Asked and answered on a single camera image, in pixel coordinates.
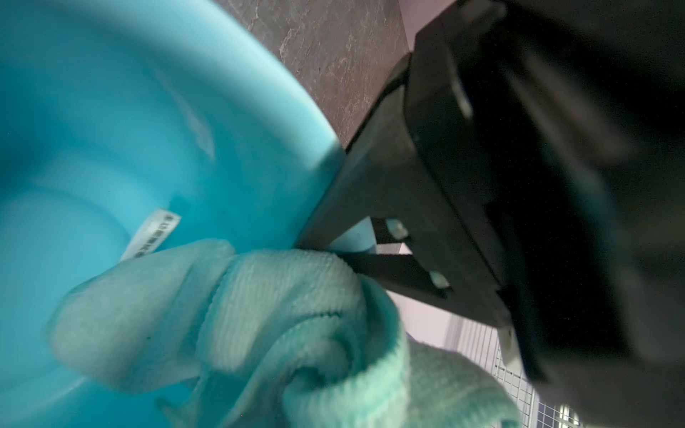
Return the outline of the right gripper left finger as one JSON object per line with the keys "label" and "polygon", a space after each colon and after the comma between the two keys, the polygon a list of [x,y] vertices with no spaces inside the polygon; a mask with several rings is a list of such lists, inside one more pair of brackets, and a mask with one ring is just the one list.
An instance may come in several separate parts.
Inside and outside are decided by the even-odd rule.
{"label": "right gripper left finger", "polygon": [[411,140],[403,114],[409,71],[405,55],[296,245],[324,250],[364,219],[397,220],[401,230],[394,238],[411,255],[357,253],[344,260],[391,292],[487,326],[509,327],[512,319],[499,295],[499,280]]}

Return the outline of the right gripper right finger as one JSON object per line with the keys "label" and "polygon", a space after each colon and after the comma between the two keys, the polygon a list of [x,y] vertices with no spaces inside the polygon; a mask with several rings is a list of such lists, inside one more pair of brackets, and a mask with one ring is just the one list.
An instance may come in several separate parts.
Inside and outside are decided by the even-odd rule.
{"label": "right gripper right finger", "polygon": [[542,399],[683,426],[683,2],[453,1],[409,90]]}

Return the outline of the light green microfiber cloth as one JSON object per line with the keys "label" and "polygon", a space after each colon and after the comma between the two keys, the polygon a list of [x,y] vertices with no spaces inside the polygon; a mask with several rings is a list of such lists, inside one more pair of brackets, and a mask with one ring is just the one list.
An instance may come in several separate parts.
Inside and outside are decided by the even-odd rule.
{"label": "light green microfiber cloth", "polygon": [[173,427],[517,427],[502,385],[415,342],[384,289],[332,253],[202,240],[75,287],[49,347],[112,390],[192,383]]}

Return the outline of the teal plastic bucket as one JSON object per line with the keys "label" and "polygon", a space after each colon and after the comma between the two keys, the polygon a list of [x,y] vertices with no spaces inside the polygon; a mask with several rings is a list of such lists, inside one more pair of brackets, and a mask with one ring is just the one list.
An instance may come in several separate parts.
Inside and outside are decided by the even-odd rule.
{"label": "teal plastic bucket", "polygon": [[307,91],[212,1],[3,2],[2,426],[165,426],[154,394],[53,358],[57,303],[130,244],[290,247],[343,162]]}

